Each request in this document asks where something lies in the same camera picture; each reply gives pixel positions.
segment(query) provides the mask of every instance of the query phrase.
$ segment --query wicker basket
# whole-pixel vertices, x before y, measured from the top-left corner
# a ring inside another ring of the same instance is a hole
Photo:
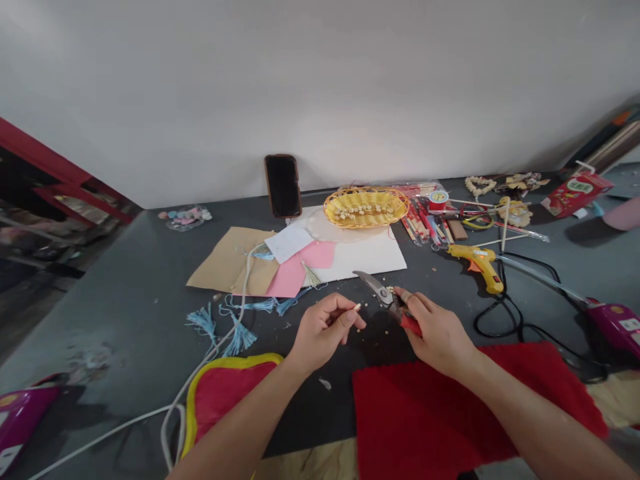
[[[380,205],[380,211],[376,210],[376,205]],[[407,214],[409,199],[402,192],[385,187],[350,188],[330,195],[325,200],[324,210],[329,221],[338,227],[382,227],[397,222]]]

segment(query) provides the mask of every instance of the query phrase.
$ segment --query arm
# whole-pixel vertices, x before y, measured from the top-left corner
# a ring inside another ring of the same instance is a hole
[[[190,450],[167,480],[250,479],[282,413],[302,382],[324,365],[352,325],[355,303],[334,293],[309,308],[291,353]]]
[[[415,354],[476,394],[541,479],[637,479],[604,442],[477,350],[454,312],[396,288],[420,324]]]

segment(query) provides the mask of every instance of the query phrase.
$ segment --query yellow handle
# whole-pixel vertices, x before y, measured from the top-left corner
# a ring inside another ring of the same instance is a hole
[[[469,270],[482,274],[482,278],[487,284],[487,292],[492,295],[498,295],[504,291],[505,286],[498,278],[491,264],[495,260],[495,252],[493,250],[480,249],[468,245],[450,245],[447,252],[454,257],[469,260],[471,262]]]

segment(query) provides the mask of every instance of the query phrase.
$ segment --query hand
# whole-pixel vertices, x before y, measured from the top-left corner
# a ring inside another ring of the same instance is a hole
[[[355,302],[339,293],[332,293],[307,309],[300,321],[298,333],[287,361],[305,375],[322,367],[331,358],[338,344],[347,344],[349,329],[367,326]]]
[[[422,293],[411,294],[396,287],[395,294],[402,298],[422,329],[422,338],[405,330],[418,358],[438,372],[461,381],[482,354],[471,342],[458,316]]]

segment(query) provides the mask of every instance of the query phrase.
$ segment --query brown paper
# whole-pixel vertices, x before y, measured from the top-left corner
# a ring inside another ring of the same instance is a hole
[[[246,253],[274,235],[275,232],[231,227],[193,272],[187,286],[242,294],[247,273]],[[251,258],[247,295],[265,295],[279,266],[276,260]]]

